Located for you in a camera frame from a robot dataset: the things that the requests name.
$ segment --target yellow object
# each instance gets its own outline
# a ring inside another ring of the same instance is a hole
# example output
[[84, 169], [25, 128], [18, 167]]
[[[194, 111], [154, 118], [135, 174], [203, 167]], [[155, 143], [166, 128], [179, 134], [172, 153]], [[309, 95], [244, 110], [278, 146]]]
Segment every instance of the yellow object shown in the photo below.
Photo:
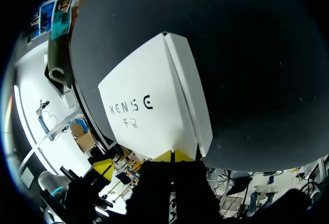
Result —
[[171, 151], [167, 151], [167, 152], [163, 153], [161, 156], [154, 158], [152, 161], [170, 162], [170, 158], [171, 158]]
[[[153, 159], [152, 161], [163, 161], [163, 162], [170, 162], [171, 161], [171, 151], [167, 151], [163, 153], [161, 156], [158, 156], [157, 158]], [[180, 161], [194, 161], [192, 158], [188, 157], [185, 155], [183, 152], [180, 150], [175, 150], [175, 162], [180, 162]]]
[[188, 157], [187, 155], [185, 155], [180, 150], [175, 150], [175, 162], [179, 162], [179, 161], [194, 161], [194, 160]]
[[93, 165], [93, 168], [100, 174], [102, 175], [104, 173], [104, 171], [106, 171], [106, 173], [103, 175], [103, 177], [105, 179], [108, 179], [109, 181], [112, 180], [112, 174], [113, 174], [113, 161], [112, 159], [106, 159], [104, 161], [99, 161], [99, 162], [95, 162]]

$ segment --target metal rod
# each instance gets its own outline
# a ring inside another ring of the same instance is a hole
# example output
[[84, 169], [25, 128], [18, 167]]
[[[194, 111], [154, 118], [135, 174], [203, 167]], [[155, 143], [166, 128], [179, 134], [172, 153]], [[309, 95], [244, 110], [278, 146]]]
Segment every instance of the metal rod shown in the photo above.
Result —
[[124, 189], [120, 194], [119, 194], [119, 196], [113, 201], [113, 202], [115, 202], [116, 200], [118, 200], [119, 199], [119, 197], [121, 197], [128, 189], [130, 188], [130, 186], [127, 186], [127, 188], [126, 189]]
[[110, 192], [111, 192], [111, 191], [113, 191], [113, 190], [114, 190], [114, 188], [115, 188], [115, 187], [117, 187], [117, 186], [120, 184], [120, 182], [121, 182], [121, 181], [119, 181], [118, 183], [116, 183], [116, 185], [115, 185], [115, 186], [114, 186], [114, 187], [113, 187], [111, 190], [109, 190], [109, 191], [107, 192], [107, 195], [109, 195], [109, 194], [110, 194]]

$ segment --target black cable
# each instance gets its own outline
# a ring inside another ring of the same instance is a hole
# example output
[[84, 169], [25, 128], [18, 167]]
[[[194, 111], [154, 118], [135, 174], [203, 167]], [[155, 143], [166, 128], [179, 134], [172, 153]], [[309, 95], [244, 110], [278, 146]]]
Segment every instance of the black cable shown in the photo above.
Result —
[[275, 176], [279, 176], [279, 175], [281, 175], [281, 174], [283, 174], [284, 173], [284, 171], [283, 170], [280, 170], [281, 171], [281, 173], [278, 173], [278, 171], [276, 171], [274, 174], [275, 174]]
[[230, 207], [227, 208], [227, 210], [225, 211], [224, 215], [226, 215], [227, 211], [232, 207], [232, 205], [234, 204], [234, 202], [236, 201], [237, 197], [240, 195], [240, 193], [235, 197], [235, 199], [233, 200], [233, 202], [231, 203]]
[[307, 186], [309, 186], [310, 184], [312, 184], [313, 186], [316, 186], [318, 189], [320, 189], [320, 185], [318, 183], [315, 183], [314, 181], [309, 181], [308, 183], [306, 183], [301, 190], [301, 192], [303, 192], [305, 190], [305, 188]]
[[212, 171], [208, 174], [207, 179], [209, 178], [209, 176], [210, 176], [214, 171], [215, 171], [215, 168], [213, 167], [213, 168], [212, 168]]
[[237, 217], [238, 217], [238, 218], [241, 216], [241, 213], [242, 213], [242, 207], [245, 205], [245, 202], [246, 202], [246, 197], [247, 197], [247, 193], [248, 193], [249, 184], [247, 185], [246, 194], [245, 194], [245, 197], [244, 197], [244, 199], [243, 199], [242, 205], [240, 205], [239, 211], [238, 211], [238, 213], [237, 213]]

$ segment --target dark gray surface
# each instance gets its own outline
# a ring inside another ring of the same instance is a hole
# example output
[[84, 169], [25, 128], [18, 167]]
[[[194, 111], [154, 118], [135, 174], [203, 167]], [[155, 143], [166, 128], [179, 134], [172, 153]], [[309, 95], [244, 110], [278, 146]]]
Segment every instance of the dark gray surface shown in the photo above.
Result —
[[206, 165], [271, 171], [329, 152], [328, 55], [297, 0], [86, 0], [72, 66], [107, 137], [98, 84], [162, 31], [185, 36], [195, 57], [214, 135]]

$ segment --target white wall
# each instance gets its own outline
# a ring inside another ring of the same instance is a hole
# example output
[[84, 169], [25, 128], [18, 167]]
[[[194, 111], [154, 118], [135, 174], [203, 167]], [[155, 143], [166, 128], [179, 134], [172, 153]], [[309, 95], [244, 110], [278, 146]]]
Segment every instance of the white wall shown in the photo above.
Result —
[[[44, 54], [47, 51], [47, 45], [48, 42], [39, 45], [23, 56], [16, 64], [17, 85], [20, 89], [23, 111], [31, 133], [37, 142], [45, 136], [35, 113], [40, 106], [40, 100], [50, 102], [44, 110], [55, 115], [58, 123], [74, 111], [65, 106], [61, 97], [44, 76], [46, 67]], [[56, 125], [56, 118], [49, 117], [47, 113], [43, 113], [43, 117], [45, 124], [51, 130]], [[90, 168], [87, 161], [88, 157], [80, 150], [70, 130], [61, 134], [55, 141], [47, 139], [41, 145], [41, 149], [49, 163], [58, 172], [59, 168], [64, 166], [66, 169], [72, 169], [77, 175], [83, 176]]]

